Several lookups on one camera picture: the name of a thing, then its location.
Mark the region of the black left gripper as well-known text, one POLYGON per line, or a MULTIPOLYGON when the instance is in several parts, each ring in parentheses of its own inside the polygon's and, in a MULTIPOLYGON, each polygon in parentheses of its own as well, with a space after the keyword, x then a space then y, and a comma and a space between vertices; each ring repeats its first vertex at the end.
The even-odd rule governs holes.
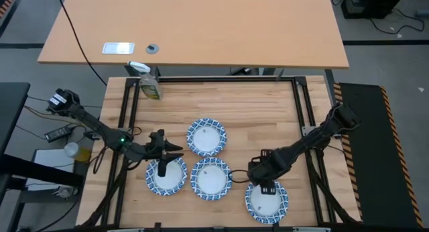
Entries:
POLYGON ((183 150, 182 146, 177 146, 170 143, 167 139, 164 141, 165 131, 159 129, 149 135, 151 141, 146 143, 146 160, 158 160, 158 176, 164 177, 166 175, 167 160, 175 160, 181 158, 183 153, 169 153, 174 151, 183 150))

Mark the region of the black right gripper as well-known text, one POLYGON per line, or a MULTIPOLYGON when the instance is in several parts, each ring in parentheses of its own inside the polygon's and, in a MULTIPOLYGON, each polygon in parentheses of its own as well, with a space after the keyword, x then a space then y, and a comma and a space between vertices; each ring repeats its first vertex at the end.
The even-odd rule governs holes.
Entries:
POLYGON ((274 179, 286 173, 285 154, 285 148, 261 150, 261 155, 248 163, 248 179, 255 186, 260 184, 262 194, 276 194, 274 179))

